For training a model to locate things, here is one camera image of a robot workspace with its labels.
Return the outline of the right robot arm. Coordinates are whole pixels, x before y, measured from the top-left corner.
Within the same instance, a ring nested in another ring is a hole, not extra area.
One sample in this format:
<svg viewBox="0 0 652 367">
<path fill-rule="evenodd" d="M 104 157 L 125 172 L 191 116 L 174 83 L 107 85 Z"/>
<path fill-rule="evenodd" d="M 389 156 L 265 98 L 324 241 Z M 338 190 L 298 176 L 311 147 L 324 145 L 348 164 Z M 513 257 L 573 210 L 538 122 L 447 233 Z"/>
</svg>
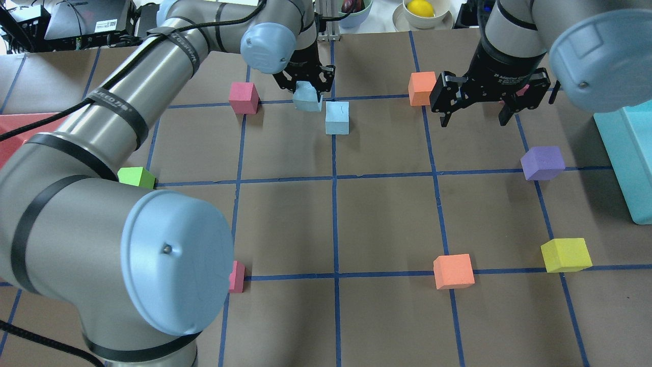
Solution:
<svg viewBox="0 0 652 367">
<path fill-rule="evenodd" d="M 650 100 L 650 1 L 477 2 L 480 41 L 463 76 L 444 71 L 430 94 L 442 127 L 480 102 L 499 123 L 536 109 L 551 86 L 578 108 L 608 113 Z"/>
</svg>

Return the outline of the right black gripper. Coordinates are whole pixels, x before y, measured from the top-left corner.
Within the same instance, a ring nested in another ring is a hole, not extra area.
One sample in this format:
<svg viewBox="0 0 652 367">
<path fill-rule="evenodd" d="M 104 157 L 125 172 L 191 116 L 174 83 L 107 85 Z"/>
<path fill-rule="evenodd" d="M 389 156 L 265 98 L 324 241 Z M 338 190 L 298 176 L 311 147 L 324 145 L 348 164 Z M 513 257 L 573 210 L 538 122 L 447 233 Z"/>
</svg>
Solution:
<svg viewBox="0 0 652 367">
<path fill-rule="evenodd" d="M 538 108 L 551 86 L 550 75 L 541 61 L 544 55 L 528 58 L 508 56 L 501 52 L 476 49 L 466 73 L 457 75 L 449 70 L 438 74 L 430 95 L 430 110 L 440 115 L 440 125 L 449 125 L 453 112 L 480 102 L 503 102 L 499 125 L 524 109 Z M 529 84 L 522 97 L 515 93 Z"/>
</svg>

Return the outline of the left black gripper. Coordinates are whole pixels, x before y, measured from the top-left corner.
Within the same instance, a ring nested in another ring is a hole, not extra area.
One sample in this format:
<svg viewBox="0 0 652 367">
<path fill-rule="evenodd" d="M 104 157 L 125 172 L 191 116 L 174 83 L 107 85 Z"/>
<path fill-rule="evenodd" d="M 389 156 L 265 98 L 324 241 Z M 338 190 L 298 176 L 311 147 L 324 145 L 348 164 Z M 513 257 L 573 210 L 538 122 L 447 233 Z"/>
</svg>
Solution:
<svg viewBox="0 0 652 367">
<path fill-rule="evenodd" d="M 309 82 L 317 93 L 331 92 L 335 80 L 335 65 L 323 65 L 319 58 L 318 44 L 293 52 L 286 67 L 273 74 L 282 90 L 295 93 L 299 82 Z"/>
</svg>

